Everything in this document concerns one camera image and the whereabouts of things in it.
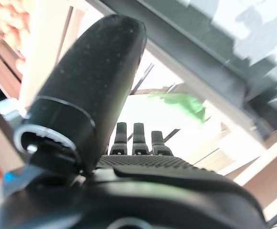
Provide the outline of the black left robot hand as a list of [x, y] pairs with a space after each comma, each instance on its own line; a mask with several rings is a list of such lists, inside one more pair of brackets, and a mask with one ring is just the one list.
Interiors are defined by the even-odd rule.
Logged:
[[29, 155], [2, 180], [0, 229], [267, 229], [237, 183], [173, 156], [143, 125], [125, 152], [118, 117], [145, 50], [145, 25], [98, 20], [55, 66], [14, 132]]

